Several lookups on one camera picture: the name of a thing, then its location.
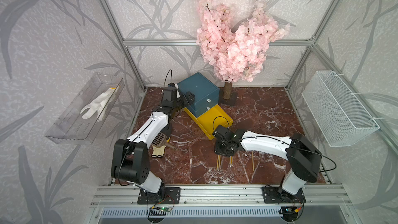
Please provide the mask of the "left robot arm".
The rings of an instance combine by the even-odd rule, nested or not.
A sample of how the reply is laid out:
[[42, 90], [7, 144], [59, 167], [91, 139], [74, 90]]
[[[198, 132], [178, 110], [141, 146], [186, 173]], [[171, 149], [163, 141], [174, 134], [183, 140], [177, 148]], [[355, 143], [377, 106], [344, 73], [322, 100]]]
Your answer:
[[150, 171], [148, 148], [156, 136], [171, 130], [171, 119], [183, 108], [195, 102], [191, 92], [178, 89], [163, 90], [161, 104], [155, 108], [144, 125], [126, 140], [114, 146], [111, 176], [118, 181], [135, 183], [140, 189], [164, 196], [164, 183]]

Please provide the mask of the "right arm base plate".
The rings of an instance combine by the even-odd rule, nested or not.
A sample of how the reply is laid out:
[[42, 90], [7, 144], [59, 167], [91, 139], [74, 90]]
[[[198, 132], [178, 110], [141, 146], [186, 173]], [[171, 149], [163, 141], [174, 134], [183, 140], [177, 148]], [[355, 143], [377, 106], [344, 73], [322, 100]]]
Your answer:
[[291, 195], [282, 190], [281, 187], [274, 187], [266, 185], [261, 188], [264, 203], [268, 204], [288, 204], [288, 203], [306, 203], [306, 199], [302, 188], [299, 189], [296, 195]]

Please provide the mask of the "teal yellow drawer box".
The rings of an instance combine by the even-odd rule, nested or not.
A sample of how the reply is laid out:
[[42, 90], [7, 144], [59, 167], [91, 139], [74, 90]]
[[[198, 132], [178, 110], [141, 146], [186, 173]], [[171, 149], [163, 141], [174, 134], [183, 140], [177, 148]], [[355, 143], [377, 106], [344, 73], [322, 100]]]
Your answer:
[[177, 86], [182, 93], [190, 91], [195, 96], [194, 104], [184, 109], [195, 123], [197, 118], [219, 104], [220, 88], [199, 72], [178, 82]]

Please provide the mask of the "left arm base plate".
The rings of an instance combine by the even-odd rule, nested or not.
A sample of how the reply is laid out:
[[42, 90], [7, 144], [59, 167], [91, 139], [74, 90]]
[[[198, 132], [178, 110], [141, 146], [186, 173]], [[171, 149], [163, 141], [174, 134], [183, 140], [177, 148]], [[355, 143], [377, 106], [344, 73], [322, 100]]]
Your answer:
[[158, 193], [150, 193], [140, 190], [137, 204], [179, 204], [181, 197], [180, 187], [163, 187]]

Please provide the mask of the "yellow bottom drawer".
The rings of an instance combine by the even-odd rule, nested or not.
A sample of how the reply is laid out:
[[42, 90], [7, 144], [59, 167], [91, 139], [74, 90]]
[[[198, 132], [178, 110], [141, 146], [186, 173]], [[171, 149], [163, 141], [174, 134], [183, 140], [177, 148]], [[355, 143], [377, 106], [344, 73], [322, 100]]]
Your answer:
[[206, 137], [209, 140], [213, 140], [215, 138], [213, 136], [215, 129], [219, 125], [230, 128], [233, 124], [233, 119], [217, 104], [197, 118], [196, 123]]

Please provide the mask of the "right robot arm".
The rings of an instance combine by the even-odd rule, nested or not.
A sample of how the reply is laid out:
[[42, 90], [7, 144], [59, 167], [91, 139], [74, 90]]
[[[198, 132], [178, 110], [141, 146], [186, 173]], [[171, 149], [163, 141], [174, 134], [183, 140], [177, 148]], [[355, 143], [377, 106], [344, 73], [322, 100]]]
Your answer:
[[291, 169], [279, 187], [281, 194], [294, 196], [306, 183], [318, 180], [322, 154], [301, 134], [276, 137], [243, 129], [233, 132], [219, 125], [212, 135], [217, 155], [233, 157], [238, 151], [258, 151], [287, 160]]

